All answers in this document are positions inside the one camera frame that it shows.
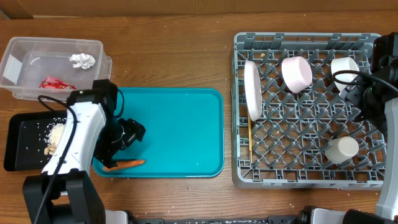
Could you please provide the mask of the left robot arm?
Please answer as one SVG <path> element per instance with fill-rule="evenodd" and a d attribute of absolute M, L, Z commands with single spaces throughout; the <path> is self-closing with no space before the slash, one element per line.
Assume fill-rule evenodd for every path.
<path fill-rule="evenodd" d="M 40 175 L 22 186 L 32 223 L 135 223 L 132 213 L 107 210 L 91 179 L 93 159 L 111 170 L 140 166 L 143 160 L 114 161 L 112 157 L 134 141 L 145 127 L 114 111 L 121 90 L 110 80 L 95 80 L 88 90 L 74 90 L 66 102 L 65 129 L 55 154 Z"/>

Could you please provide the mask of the white bowl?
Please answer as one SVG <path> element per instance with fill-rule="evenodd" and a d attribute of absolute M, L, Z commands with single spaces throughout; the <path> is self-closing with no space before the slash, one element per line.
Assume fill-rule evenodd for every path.
<path fill-rule="evenodd" d="M 331 62 L 331 73 L 342 70 L 359 71 L 357 63 L 350 57 L 336 58 Z M 352 82 L 357 77 L 357 74 L 343 73 L 337 76 L 337 79 L 343 82 Z"/>

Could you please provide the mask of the white tissue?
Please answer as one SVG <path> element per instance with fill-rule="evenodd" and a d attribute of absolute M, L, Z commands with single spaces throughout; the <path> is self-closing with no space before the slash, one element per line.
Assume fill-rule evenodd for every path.
<path fill-rule="evenodd" d="M 92 67 L 95 63 L 96 60 L 92 55 L 88 54 L 73 54 L 69 58 L 70 62 L 73 62 L 73 68 L 82 68 L 82 69 L 89 69 Z"/>

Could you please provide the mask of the black plastic bin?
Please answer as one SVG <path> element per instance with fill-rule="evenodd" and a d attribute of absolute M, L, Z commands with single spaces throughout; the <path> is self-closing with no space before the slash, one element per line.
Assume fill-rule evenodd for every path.
<path fill-rule="evenodd" d="M 65 124 L 66 118 L 65 110 L 14 115 L 9 121 L 4 169 L 43 169 L 51 158 L 51 155 L 44 154 L 50 131 L 56 124 Z"/>

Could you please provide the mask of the teal serving tray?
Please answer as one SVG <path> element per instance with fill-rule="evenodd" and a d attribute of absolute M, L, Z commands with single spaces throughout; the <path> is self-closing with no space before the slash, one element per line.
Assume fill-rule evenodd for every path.
<path fill-rule="evenodd" d="M 123 119 L 142 124 L 146 133 L 118 151 L 114 160 L 144 160 L 145 164 L 107 172 L 93 161 L 103 177 L 215 177 L 224 166 L 223 97 L 211 88 L 122 87 Z"/>

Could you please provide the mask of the peanut shells pile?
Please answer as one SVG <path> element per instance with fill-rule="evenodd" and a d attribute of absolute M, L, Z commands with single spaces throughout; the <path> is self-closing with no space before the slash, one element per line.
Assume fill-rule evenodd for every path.
<path fill-rule="evenodd" d="M 57 145 L 56 144 L 51 144 L 48 145 L 45 149 L 44 149 L 44 154 L 45 155 L 54 155 L 55 151 L 57 149 Z"/>

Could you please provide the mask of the rice pile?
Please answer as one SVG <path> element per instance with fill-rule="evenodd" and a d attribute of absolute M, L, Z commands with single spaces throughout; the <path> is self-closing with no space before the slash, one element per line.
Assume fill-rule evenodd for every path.
<path fill-rule="evenodd" d="M 65 129 L 65 125 L 62 123 L 57 123 L 48 131 L 45 142 L 48 146 L 57 146 L 60 142 L 60 138 L 62 137 L 63 130 Z"/>

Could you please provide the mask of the grey dish rack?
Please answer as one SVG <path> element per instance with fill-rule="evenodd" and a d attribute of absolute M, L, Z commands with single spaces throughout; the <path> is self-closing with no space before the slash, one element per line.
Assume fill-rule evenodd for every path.
<path fill-rule="evenodd" d="M 359 109 L 343 101 L 332 82 L 331 62 L 350 57 L 369 72 L 372 33 L 240 32 L 231 55 L 232 180 L 252 189 L 335 188 L 379 190 L 384 177 L 386 142 L 369 121 L 356 122 Z M 303 57 L 312 84 L 293 93 L 282 78 L 285 58 Z M 259 70 L 262 115 L 252 126 L 249 161 L 248 108 L 244 64 Z M 330 141 L 357 140 L 357 155 L 335 164 L 326 158 Z"/>

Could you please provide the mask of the clear plastic bin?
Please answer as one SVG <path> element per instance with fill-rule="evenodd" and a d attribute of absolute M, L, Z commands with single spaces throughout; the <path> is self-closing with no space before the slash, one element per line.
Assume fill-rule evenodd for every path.
<path fill-rule="evenodd" d="M 89 69 L 73 68 L 73 54 L 92 55 L 96 63 Z M 99 40 L 50 37 L 13 37 L 1 60 L 1 88 L 22 100 L 37 100 L 48 95 L 65 101 L 73 90 L 40 88 L 47 77 L 90 89 L 95 80 L 111 78 L 112 59 Z"/>

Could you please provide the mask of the red snack wrapper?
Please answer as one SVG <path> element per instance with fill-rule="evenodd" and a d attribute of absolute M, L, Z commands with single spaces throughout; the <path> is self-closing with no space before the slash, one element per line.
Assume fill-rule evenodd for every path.
<path fill-rule="evenodd" d="M 55 77 L 47 77 L 39 87 L 47 89 L 76 90 L 75 86 L 67 84 Z"/>

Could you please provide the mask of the white cup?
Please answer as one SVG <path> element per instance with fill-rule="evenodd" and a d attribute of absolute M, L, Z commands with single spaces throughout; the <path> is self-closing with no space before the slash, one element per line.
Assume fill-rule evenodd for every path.
<path fill-rule="evenodd" d="M 332 139 L 330 147 L 325 150 L 326 158 L 335 164 L 341 164 L 348 159 L 357 155 L 359 144 L 352 137 L 345 136 L 342 138 Z"/>

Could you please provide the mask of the white round plate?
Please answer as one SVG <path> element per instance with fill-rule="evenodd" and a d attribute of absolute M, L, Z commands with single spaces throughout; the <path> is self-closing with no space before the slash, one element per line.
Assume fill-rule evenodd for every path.
<path fill-rule="evenodd" d="M 244 91 L 250 118 L 257 121 L 262 115 L 261 82 L 257 65 L 250 60 L 244 64 Z"/>

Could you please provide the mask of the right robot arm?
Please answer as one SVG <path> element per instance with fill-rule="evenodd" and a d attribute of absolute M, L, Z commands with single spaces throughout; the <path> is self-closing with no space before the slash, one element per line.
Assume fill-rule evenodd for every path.
<path fill-rule="evenodd" d="M 361 110 L 356 121 L 370 120 L 387 138 L 384 180 L 375 214 L 348 210 L 343 223 L 397 223 L 397 33 L 373 43 L 371 73 L 333 72 L 346 85 L 344 100 Z"/>

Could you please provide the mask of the orange carrot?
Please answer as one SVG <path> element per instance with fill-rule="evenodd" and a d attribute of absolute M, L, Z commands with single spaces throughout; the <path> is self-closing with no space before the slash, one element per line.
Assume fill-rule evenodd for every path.
<path fill-rule="evenodd" d="M 128 169 L 132 167 L 137 167 L 145 164 L 145 160 L 131 160 L 131 161 L 116 161 L 115 166 L 112 166 L 111 168 L 107 168 L 106 166 L 103 167 L 103 170 L 106 172 L 112 172 L 116 170 L 122 170 L 122 169 Z"/>

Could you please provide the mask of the pink-white bowl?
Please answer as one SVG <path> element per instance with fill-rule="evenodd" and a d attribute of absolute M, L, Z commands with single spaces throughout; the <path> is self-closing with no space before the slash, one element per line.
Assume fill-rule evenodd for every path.
<path fill-rule="evenodd" d="M 281 71 L 287 88 L 293 93 L 298 93 L 312 84 L 312 71 L 303 57 L 285 58 Z"/>

